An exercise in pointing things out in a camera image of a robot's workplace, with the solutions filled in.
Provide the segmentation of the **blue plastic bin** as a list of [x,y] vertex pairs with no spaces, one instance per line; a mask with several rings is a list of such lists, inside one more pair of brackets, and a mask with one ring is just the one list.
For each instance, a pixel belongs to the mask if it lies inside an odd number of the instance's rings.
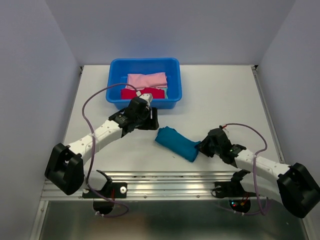
[[109,67],[105,98],[118,109],[136,96],[152,94],[151,105],[172,109],[182,98],[180,63],[176,58],[118,58]]

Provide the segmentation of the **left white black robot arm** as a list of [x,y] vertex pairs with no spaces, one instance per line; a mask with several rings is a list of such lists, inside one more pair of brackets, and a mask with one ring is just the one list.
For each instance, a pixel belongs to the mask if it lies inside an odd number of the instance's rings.
[[101,170],[93,170],[87,161],[110,143],[123,138],[135,129],[152,130],[159,128],[158,110],[151,107],[153,96],[145,93],[134,97],[124,109],[110,116],[90,134],[64,145],[58,143],[52,149],[44,175],[66,195],[80,189],[95,191],[100,197],[111,193],[112,179]]

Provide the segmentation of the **teal t shirt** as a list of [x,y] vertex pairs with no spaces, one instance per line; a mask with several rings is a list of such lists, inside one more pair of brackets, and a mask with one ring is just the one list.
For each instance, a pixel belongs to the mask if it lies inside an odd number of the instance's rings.
[[200,141],[189,140],[168,126],[158,129],[155,142],[191,163],[196,160],[199,154],[197,145]]

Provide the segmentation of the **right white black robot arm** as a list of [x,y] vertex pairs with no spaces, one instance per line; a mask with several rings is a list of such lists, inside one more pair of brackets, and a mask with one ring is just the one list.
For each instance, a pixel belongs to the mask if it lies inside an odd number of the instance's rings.
[[282,204],[293,216],[303,219],[320,202],[320,187],[307,168],[259,156],[232,144],[223,126],[212,129],[196,149],[207,157],[218,156],[238,169],[229,181],[216,181],[212,195],[218,199],[266,197]]

